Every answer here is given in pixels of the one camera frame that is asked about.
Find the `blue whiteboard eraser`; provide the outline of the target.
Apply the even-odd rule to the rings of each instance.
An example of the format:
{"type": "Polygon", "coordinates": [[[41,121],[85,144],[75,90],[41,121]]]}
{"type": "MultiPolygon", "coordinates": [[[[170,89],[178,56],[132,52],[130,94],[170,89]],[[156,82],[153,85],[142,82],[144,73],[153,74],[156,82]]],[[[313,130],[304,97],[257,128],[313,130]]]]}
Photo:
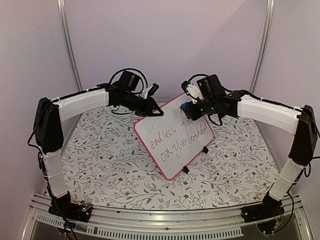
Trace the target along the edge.
{"type": "Polygon", "coordinates": [[[180,106],[180,109],[181,109],[185,114],[187,114],[187,112],[189,111],[189,102],[182,103],[181,106],[180,106]]]}

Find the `pink framed whiteboard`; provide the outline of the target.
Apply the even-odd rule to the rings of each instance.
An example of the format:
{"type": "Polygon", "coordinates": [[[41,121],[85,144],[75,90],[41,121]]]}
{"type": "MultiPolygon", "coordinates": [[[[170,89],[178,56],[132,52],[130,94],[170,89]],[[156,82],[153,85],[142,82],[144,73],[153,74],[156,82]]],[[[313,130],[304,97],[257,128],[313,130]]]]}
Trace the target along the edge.
{"type": "Polygon", "coordinates": [[[166,180],[174,179],[215,139],[208,121],[187,119],[180,106],[191,99],[184,93],[161,106],[163,116],[144,117],[133,130],[166,180]]]}

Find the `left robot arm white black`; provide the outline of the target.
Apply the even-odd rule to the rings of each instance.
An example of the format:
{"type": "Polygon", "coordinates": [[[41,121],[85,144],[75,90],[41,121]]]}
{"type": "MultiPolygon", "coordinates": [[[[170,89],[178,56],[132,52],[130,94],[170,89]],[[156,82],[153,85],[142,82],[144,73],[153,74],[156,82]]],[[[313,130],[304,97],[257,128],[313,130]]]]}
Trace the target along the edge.
{"type": "Polygon", "coordinates": [[[117,81],[109,80],[93,88],[62,97],[38,101],[31,137],[38,150],[38,165],[47,183],[47,191],[55,202],[55,209],[63,216],[74,213],[63,167],[62,148],[64,135],[62,123],[77,115],[102,107],[125,107],[140,117],[160,117],[164,112],[153,98],[159,85],[148,85],[146,77],[137,69],[118,71],[117,81]]]}

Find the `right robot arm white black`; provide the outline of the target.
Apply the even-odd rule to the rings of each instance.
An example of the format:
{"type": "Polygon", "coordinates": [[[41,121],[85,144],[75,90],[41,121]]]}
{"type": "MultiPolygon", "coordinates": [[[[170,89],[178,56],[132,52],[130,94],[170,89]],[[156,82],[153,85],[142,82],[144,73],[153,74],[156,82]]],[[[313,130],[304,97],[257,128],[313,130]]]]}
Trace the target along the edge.
{"type": "Polygon", "coordinates": [[[259,206],[262,218],[269,218],[278,210],[278,203],[299,180],[303,170],[315,159],[314,152],[320,135],[313,108],[294,107],[257,97],[247,90],[228,90],[217,75],[199,74],[196,84],[186,80],[181,84],[191,98],[181,105],[187,118],[196,121],[203,116],[217,115],[219,120],[229,116],[246,118],[282,129],[294,136],[288,159],[275,183],[259,206]]]}

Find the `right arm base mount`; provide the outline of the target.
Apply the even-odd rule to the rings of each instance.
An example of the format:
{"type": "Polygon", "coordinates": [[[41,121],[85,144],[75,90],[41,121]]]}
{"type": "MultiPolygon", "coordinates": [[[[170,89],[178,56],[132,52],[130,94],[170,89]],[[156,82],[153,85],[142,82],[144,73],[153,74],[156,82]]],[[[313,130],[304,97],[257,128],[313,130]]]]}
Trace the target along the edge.
{"type": "Polygon", "coordinates": [[[258,230],[265,235],[274,234],[280,222],[276,220],[277,216],[285,213],[281,200],[275,200],[268,194],[262,200],[262,203],[244,206],[241,208],[241,217],[245,223],[257,222],[272,218],[269,221],[263,221],[257,224],[258,230]]]}

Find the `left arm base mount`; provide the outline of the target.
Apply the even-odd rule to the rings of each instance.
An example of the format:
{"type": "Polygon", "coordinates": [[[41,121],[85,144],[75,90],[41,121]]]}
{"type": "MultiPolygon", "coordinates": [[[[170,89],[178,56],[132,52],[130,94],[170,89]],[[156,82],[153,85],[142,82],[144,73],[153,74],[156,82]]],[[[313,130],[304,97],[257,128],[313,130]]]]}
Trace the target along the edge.
{"type": "Polygon", "coordinates": [[[92,214],[93,205],[84,200],[72,202],[69,192],[64,196],[57,198],[49,192],[51,204],[48,212],[68,220],[88,223],[92,214]]]}

